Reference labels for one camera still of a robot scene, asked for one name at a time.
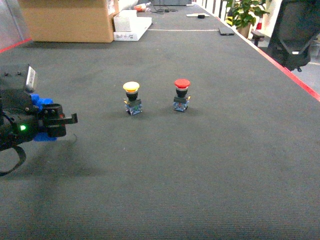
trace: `potted plant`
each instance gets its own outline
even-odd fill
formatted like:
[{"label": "potted plant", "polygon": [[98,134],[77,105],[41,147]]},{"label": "potted plant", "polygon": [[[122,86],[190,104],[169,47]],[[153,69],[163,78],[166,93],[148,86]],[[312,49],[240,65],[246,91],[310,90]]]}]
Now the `potted plant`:
[{"label": "potted plant", "polygon": [[[227,7],[232,7],[233,0],[227,0]],[[230,9],[233,26],[237,31],[248,38],[250,26],[255,25],[256,17],[262,17],[263,14],[269,14],[265,9],[266,0],[238,0]]]}]

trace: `blue gripper part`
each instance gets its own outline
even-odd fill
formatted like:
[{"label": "blue gripper part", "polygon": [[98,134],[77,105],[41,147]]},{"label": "blue gripper part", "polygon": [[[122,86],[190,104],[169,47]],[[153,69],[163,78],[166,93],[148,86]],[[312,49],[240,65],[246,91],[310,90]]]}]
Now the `blue gripper part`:
[{"label": "blue gripper part", "polygon": [[[39,112],[43,109],[43,104],[53,104],[54,101],[51,98],[40,98],[39,94],[31,94],[32,104],[39,108]],[[46,132],[39,132],[34,138],[35,142],[53,142],[57,137],[49,137]]]}]

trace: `yellow button cap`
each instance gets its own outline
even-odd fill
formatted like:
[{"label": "yellow button cap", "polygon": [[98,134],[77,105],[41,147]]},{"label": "yellow button cap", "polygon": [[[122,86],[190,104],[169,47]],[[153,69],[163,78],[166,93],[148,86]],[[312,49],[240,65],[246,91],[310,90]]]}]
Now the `yellow button cap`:
[{"label": "yellow button cap", "polygon": [[138,91],[139,88],[140,88],[139,83],[135,81],[129,81],[123,85],[123,89],[126,90],[128,93],[134,93]]}]

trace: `white label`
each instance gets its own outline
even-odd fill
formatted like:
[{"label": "white label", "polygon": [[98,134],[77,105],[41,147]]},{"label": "white label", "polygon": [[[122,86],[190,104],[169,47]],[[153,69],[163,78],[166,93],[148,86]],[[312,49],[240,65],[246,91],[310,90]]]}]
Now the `white label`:
[{"label": "white label", "polygon": [[34,86],[36,82],[36,77],[37,77],[36,71],[31,66],[29,66],[28,76],[26,77],[26,82],[25,82],[25,88],[28,90],[28,92],[32,93],[35,90]]}]

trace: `white box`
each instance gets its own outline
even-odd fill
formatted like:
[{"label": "white box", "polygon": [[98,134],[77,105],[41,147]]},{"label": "white box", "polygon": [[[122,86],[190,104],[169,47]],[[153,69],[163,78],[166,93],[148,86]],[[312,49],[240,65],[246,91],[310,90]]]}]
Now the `white box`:
[{"label": "white box", "polygon": [[134,30],[137,21],[137,10],[122,10],[113,17],[116,32],[131,32]]},{"label": "white box", "polygon": [[114,32],[115,41],[138,41],[152,23],[152,17],[137,17],[134,31]]}]

